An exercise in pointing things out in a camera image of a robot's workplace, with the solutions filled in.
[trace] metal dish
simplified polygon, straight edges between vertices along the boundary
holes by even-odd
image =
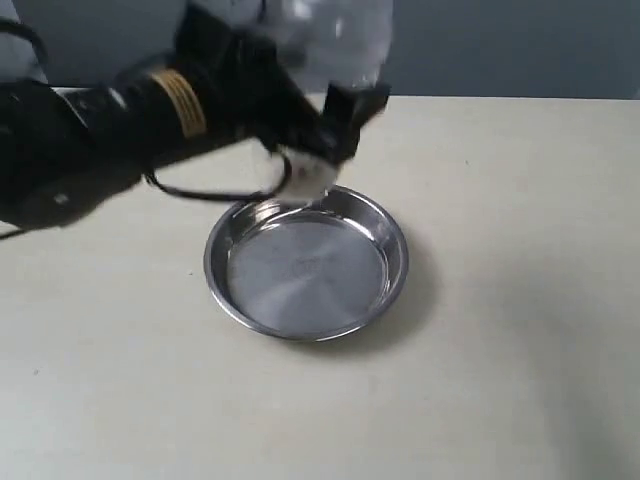
[[[256,332],[302,341],[371,323],[398,297],[408,266],[396,222],[343,187],[304,208],[233,206],[213,228],[204,258],[209,287],[229,315]]]

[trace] table surface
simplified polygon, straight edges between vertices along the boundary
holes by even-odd
[[[404,229],[375,325],[290,344],[144,185],[0,248],[0,478],[640,478],[640,104],[394,98],[341,177]],[[164,174],[241,186],[251,146]]]

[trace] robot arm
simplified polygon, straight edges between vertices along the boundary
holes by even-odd
[[[69,225],[142,178],[204,201],[322,195],[389,88],[330,85],[317,111],[278,53],[269,38],[190,5],[161,70],[61,95],[30,80],[0,85],[0,220],[24,230]],[[186,192],[155,176],[252,137],[285,166],[271,191]]]

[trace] yellow stripe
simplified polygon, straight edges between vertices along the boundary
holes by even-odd
[[[193,138],[207,133],[207,120],[198,96],[180,73],[169,69],[153,73],[150,77],[162,87],[171,99],[185,138]]]

